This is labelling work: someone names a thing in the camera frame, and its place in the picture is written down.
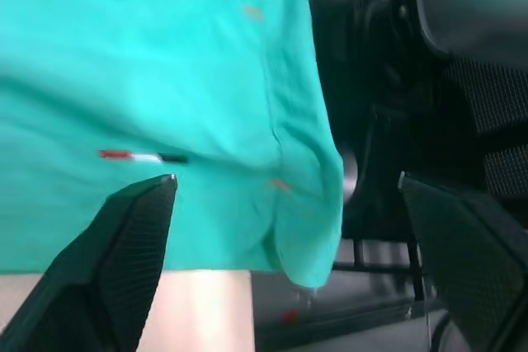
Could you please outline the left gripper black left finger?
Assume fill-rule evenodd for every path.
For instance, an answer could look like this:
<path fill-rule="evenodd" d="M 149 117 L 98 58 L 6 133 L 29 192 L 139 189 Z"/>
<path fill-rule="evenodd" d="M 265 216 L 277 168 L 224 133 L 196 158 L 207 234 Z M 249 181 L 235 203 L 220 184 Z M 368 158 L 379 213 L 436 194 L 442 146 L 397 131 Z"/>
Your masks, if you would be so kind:
<path fill-rule="evenodd" d="M 3 351 L 135 351 L 163 269 L 174 175 L 110 195 L 1 333 Z"/>

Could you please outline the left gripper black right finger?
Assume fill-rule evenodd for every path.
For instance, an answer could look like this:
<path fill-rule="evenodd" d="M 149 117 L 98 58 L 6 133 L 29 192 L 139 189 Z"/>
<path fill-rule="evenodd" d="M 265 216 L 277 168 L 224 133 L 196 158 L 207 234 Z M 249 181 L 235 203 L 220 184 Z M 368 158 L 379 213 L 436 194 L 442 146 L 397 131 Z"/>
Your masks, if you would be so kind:
<path fill-rule="evenodd" d="M 527 232 L 489 194 L 402 173 L 422 262 L 473 351 L 527 349 Z"/>

